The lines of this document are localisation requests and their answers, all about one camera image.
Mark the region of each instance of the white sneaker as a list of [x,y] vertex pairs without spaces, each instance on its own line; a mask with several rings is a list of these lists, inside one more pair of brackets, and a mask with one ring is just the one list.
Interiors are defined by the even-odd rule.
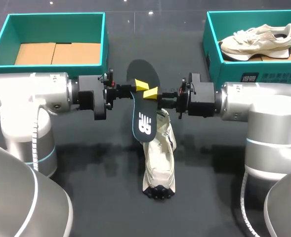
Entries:
[[155,139],[143,144],[145,173],[143,193],[149,198],[165,199],[175,194],[174,155],[176,141],[170,124],[169,114],[157,111]]
[[238,31],[222,40],[223,54],[238,61],[247,61],[256,54],[271,58],[289,58],[291,52],[291,24],[285,27],[262,25]]

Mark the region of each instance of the insole logo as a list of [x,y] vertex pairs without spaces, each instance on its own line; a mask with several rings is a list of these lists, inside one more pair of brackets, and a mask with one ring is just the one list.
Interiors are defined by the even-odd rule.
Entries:
[[139,113],[139,130],[147,135],[151,134],[151,118]]

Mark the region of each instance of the black floor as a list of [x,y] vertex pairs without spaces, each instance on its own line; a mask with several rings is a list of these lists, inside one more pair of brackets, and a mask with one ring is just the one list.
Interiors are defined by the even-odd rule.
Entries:
[[[106,11],[116,80],[124,81],[130,61],[141,58],[166,88],[179,87],[189,72],[208,77],[200,45],[207,10],[291,8],[291,0],[52,1],[0,0],[0,29],[13,12]],[[131,135],[131,110],[132,101],[123,99],[106,121],[94,121],[93,112],[52,118],[59,155],[53,179],[72,199],[72,236],[243,236],[239,192],[247,124],[186,115],[179,120],[170,111],[176,194],[155,201],[142,194],[144,155]],[[266,187],[251,180],[246,197],[249,219],[263,237],[269,236],[262,212]]]

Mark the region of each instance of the shoelace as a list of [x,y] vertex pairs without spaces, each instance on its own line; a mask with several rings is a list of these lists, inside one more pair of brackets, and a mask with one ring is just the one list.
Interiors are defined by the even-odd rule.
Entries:
[[251,32],[253,29],[254,28],[250,28],[247,31],[243,31],[242,30],[242,31],[234,32],[233,33],[233,35],[234,35],[233,38],[240,44],[252,43],[253,42],[253,37],[256,36],[256,34]]

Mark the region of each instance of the cardboard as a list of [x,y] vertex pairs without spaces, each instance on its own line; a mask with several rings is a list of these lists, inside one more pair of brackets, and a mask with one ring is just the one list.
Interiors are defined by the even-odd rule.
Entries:
[[99,64],[100,44],[72,43],[72,57],[73,64]]
[[99,64],[99,43],[22,43],[15,65]]
[[15,65],[51,64],[55,43],[22,43]]
[[52,64],[73,64],[71,43],[56,44]]

